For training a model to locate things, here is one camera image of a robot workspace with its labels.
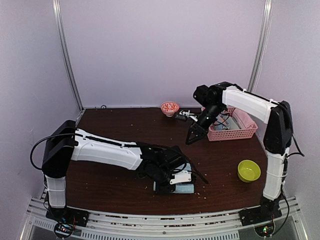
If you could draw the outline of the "blue polka dot towel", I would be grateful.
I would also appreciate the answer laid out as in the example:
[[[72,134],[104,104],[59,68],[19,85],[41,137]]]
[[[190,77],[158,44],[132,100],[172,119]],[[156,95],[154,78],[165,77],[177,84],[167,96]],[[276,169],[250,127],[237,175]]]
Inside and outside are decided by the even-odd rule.
[[[228,114],[220,114],[216,122],[213,124],[213,129],[216,131],[233,130],[237,127],[232,117]]]

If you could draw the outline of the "plain light blue towel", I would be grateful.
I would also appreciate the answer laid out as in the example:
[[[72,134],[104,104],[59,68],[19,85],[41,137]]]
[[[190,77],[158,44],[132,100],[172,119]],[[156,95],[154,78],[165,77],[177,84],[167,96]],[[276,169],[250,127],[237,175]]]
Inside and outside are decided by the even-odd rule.
[[[189,171],[192,176],[192,184],[174,184],[170,185],[170,179],[172,174],[179,173],[181,171]],[[194,181],[196,177],[192,174],[192,167],[190,163],[184,163],[178,168],[174,169],[170,175],[169,182],[167,184],[160,184],[157,182],[153,182],[153,191],[159,195],[167,195],[167,194],[193,194],[195,192]]]

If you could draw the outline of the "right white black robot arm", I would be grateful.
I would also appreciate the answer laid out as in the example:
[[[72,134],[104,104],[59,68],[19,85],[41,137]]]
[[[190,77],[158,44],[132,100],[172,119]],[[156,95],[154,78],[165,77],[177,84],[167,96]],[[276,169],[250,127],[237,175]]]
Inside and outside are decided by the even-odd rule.
[[[193,98],[204,110],[190,125],[185,143],[191,145],[203,139],[218,115],[227,107],[234,107],[255,117],[265,124],[263,146],[267,156],[265,186],[256,210],[259,220],[266,221],[275,215],[283,186],[288,174],[290,147],[297,144],[292,111],[285,101],[275,101],[248,92],[235,83],[220,82],[211,86],[200,85]]]

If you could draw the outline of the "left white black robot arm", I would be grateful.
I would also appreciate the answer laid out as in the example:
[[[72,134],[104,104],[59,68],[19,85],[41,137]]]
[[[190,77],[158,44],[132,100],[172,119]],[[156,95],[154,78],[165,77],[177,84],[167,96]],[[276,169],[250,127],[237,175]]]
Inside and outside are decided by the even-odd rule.
[[[106,138],[77,128],[66,120],[53,134],[37,141],[29,154],[31,165],[42,171],[52,213],[61,222],[72,218],[67,206],[66,175],[71,161],[93,162],[137,171],[153,180],[156,194],[194,194],[195,171],[175,145]]]

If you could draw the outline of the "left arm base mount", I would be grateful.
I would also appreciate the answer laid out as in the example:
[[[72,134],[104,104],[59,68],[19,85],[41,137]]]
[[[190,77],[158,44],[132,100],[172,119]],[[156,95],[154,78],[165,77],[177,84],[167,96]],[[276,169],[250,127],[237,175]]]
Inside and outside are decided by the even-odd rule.
[[[57,222],[66,223],[80,227],[86,227],[89,219],[89,212],[74,208],[49,208],[46,211],[46,218],[56,220]]]

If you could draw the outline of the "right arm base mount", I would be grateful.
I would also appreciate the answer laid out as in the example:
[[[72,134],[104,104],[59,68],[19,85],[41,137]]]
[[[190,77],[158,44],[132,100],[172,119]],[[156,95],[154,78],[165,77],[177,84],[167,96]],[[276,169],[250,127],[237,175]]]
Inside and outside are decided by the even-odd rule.
[[[271,221],[272,217],[279,218],[282,216],[280,209],[267,213],[261,210],[261,207],[245,208],[238,212],[242,226],[256,225],[262,222]]]

